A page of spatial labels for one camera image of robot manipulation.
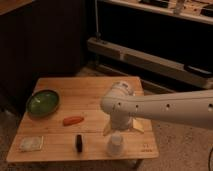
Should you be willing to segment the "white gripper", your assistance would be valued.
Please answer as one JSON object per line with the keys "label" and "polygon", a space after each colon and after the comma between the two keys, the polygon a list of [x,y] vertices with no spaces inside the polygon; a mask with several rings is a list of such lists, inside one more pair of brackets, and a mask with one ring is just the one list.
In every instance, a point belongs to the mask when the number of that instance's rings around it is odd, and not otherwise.
{"label": "white gripper", "polygon": [[103,135],[107,136],[113,130],[124,131],[132,126],[132,118],[130,116],[115,115],[110,116],[110,123],[107,123],[103,129]]}

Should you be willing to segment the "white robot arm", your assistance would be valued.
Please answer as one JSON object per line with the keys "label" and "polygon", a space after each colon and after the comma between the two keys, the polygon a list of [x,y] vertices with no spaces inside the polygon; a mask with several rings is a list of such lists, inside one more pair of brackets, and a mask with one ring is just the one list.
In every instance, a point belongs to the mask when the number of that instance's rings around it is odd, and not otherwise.
{"label": "white robot arm", "polygon": [[119,81],[101,98],[100,107],[109,115],[104,136],[131,128],[134,118],[213,129],[213,90],[135,96],[128,82]]}

